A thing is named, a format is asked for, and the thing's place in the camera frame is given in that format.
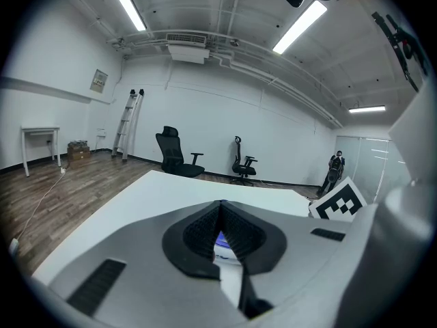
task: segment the person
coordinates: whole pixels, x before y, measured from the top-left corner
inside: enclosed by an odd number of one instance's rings
[[[319,188],[319,190],[317,191],[318,195],[321,195],[323,193],[323,191],[325,190],[326,186],[328,186],[328,183],[330,182],[328,177],[331,174],[335,174],[335,171],[337,171],[337,177],[335,178],[335,180],[333,182],[330,183],[329,189],[328,189],[328,193],[331,192],[335,186],[335,183],[338,180],[341,180],[341,177],[343,175],[343,170],[344,170],[344,164],[345,164],[345,160],[342,157],[343,152],[342,151],[338,151],[337,152],[337,156],[332,156],[330,158],[329,161],[329,171],[325,177],[325,181],[323,182],[323,186],[321,188]]]

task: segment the office chair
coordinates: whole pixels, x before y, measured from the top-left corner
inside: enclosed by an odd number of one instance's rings
[[[194,178],[205,171],[204,167],[196,165],[198,156],[203,153],[191,153],[194,155],[193,164],[184,164],[184,156],[180,149],[180,138],[178,131],[170,126],[164,126],[162,134],[156,134],[156,140],[163,153],[163,164],[161,168],[164,172],[173,175]]]
[[[243,186],[246,186],[246,184],[248,184],[253,187],[253,183],[248,181],[247,179],[244,179],[243,176],[247,177],[248,175],[257,174],[255,169],[251,167],[252,162],[256,160],[254,159],[253,156],[246,156],[246,163],[244,163],[244,165],[240,164],[241,162],[240,142],[241,142],[241,138],[235,136],[235,143],[237,144],[237,155],[235,156],[235,161],[234,164],[232,165],[232,171],[235,172],[236,174],[240,174],[240,177],[234,178],[233,180],[231,180],[230,183],[241,182]]]

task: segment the ladder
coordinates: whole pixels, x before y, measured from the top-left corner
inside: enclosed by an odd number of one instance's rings
[[[122,114],[122,118],[120,123],[118,124],[117,133],[115,134],[114,145],[112,147],[112,157],[115,158],[117,156],[118,148],[123,150],[123,162],[128,160],[128,142],[129,142],[129,134],[130,128],[132,127],[132,122],[135,120],[135,116],[137,115],[137,109],[143,100],[144,90],[139,90],[139,94],[135,93],[135,90],[131,90],[128,98],[128,102],[124,107],[124,111]]]

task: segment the white wall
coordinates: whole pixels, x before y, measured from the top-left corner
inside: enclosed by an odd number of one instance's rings
[[[105,143],[110,147],[130,89],[143,88],[135,136],[129,153],[162,161],[155,134],[164,125],[179,130],[187,163],[202,152],[198,164],[208,172],[234,174],[236,135],[242,156],[259,162],[255,178],[320,185],[335,136],[323,119],[286,94],[257,79],[207,62],[172,62],[168,56],[128,60],[115,88]]]
[[[369,137],[372,139],[391,139],[390,125],[350,125],[334,130],[336,136]]]
[[[60,125],[59,147],[87,139],[95,147],[104,125],[122,56],[66,0],[40,10],[24,30],[0,84],[0,169],[22,163],[22,125]],[[104,93],[89,89],[96,69],[108,74]],[[27,160],[50,156],[49,136],[27,140]]]

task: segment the chair armrest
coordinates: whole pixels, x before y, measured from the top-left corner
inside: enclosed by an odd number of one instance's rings
[[[203,156],[203,153],[191,153],[194,157],[193,157],[193,165],[196,165],[196,161],[197,161],[197,157],[198,156]]]
[[[245,167],[250,167],[253,161],[257,161],[255,159],[246,159],[246,163],[244,163]]]

